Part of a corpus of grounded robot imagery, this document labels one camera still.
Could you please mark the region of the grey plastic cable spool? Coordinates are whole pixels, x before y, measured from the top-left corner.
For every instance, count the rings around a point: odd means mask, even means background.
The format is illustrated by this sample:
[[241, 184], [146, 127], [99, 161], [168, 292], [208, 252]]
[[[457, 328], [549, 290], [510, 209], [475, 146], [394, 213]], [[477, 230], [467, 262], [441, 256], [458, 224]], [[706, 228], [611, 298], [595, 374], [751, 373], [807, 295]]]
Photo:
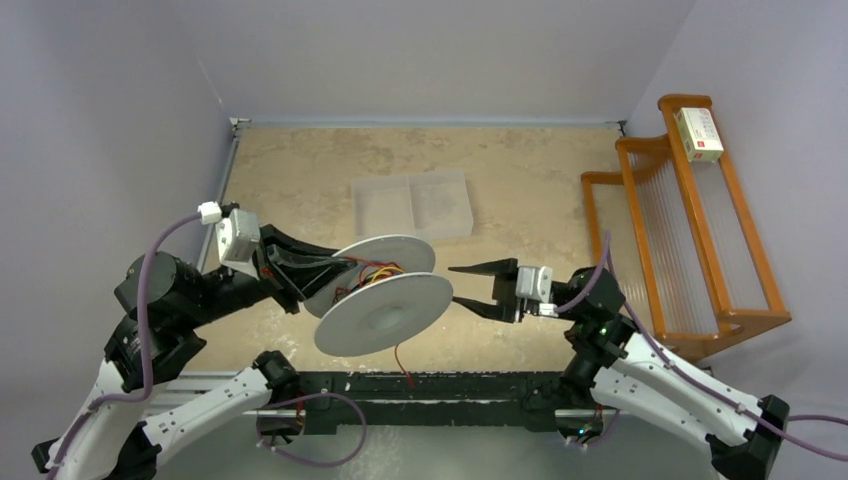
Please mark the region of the grey plastic cable spool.
[[314, 343], [327, 355], [357, 357], [392, 348], [429, 328], [452, 301], [450, 281], [433, 272], [433, 247], [418, 237], [372, 237], [336, 256], [357, 265], [304, 303], [320, 320]]

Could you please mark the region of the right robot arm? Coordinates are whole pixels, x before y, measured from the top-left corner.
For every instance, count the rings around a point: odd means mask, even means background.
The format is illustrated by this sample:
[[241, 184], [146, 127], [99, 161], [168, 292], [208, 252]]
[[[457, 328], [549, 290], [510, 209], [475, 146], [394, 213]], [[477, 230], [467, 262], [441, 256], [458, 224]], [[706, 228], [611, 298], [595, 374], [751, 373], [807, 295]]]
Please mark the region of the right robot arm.
[[494, 321], [526, 315], [568, 320], [564, 338], [574, 356], [552, 395], [576, 406], [611, 407], [653, 424], [701, 449], [725, 479], [765, 479], [782, 445], [788, 404], [757, 398], [711, 377], [643, 331], [625, 315], [625, 297], [602, 265], [576, 270], [566, 282], [549, 267], [509, 258], [455, 272], [493, 280], [491, 303], [455, 303]]

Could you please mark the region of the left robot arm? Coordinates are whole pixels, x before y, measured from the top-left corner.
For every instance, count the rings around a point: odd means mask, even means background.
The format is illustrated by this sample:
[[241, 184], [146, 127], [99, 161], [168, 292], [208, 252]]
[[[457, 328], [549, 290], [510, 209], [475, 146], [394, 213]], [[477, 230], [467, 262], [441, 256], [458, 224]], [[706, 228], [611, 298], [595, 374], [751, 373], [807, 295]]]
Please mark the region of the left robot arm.
[[33, 448], [34, 463], [46, 478], [150, 479], [168, 454], [231, 417], [307, 402], [289, 360], [265, 351], [221, 388], [162, 419], [146, 415], [154, 397], [204, 348], [199, 328], [265, 299], [296, 313], [356, 265], [336, 250], [295, 240], [271, 225], [238, 233], [221, 222], [216, 232], [216, 269], [201, 273], [152, 247], [116, 287], [124, 317], [105, 345], [89, 396], [60, 437]]

